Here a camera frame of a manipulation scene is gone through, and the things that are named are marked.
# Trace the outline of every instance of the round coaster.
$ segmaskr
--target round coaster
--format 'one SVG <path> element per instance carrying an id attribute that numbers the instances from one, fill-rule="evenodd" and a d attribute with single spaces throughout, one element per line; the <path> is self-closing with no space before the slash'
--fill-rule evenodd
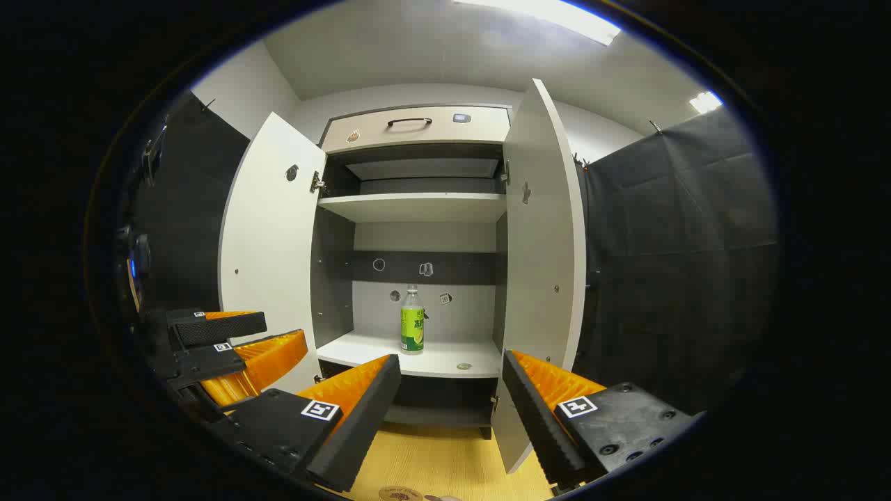
<path id="1" fill-rule="evenodd" d="M 423 501 L 421 493 L 407 487 L 384 487 L 378 491 L 380 501 Z"/>

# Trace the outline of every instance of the lower cabinet compartment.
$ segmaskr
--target lower cabinet compartment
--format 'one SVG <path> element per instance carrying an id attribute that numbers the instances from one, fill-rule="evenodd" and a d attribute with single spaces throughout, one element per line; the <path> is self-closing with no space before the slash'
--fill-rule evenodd
<path id="1" fill-rule="evenodd" d="M 348 365 L 319 360 L 325 378 L 340 374 Z M 447 428 L 485 428 L 492 426 L 492 401 L 497 378 L 449 379 L 403 375 L 393 404 L 387 412 L 388 423 Z"/>

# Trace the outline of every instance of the white cabinet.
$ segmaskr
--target white cabinet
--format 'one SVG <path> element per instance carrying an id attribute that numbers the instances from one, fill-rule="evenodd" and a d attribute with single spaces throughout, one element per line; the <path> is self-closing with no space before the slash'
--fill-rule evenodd
<path id="1" fill-rule="evenodd" d="M 432 123 L 399 121 L 414 118 Z M 430 105 L 333 119 L 322 146 L 274 114 L 250 144 L 221 232 L 221 307 L 265 311 L 270 333 L 304 329 L 310 356 L 282 390 L 398 354 L 404 395 L 388 419 L 491 425 L 514 471 L 531 446 L 503 350 L 571 368 L 584 301 L 581 196 L 544 85 L 513 116 Z M 429 314 L 419 355 L 399 349 L 407 283 Z"/>

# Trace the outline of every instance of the wooden floor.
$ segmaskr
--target wooden floor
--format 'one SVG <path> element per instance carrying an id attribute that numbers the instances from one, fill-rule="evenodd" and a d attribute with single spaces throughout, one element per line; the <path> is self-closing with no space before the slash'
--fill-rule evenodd
<path id="1" fill-rule="evenodd" d="M 384 424 L 374 437 L 350 492 L 355 501 L 380 501 L 383 487 L 414 489 L 422 496 L 461 501 L 543 501 L 552 497 L 535 452 L 513 474 L 504 473 L 493 434 L 476 428 L 423 429 Z"/>

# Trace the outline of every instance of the fluorescent light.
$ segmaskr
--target fluorescent light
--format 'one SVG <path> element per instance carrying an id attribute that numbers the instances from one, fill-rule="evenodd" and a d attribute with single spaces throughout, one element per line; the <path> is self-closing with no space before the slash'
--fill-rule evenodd
<path id="1" fill-rule="evenodd" d="M 690 99 L 690 104 L 692 104 L 693 108 L 696 108 L 696 111 L 701 115 L 702 113 L 716 110 L 718 106 L 721 106 L 721 100 L 710 92 L 700 92 L 699 95 Z"/>
<path id="2" fill-rule="evenodd" d="M 455 2 L 524 13 L 542 21 L 559 24 L 604 45 L 609 45 L 621 31 L 594 14 L 560 0 L 455 0 Z"/>

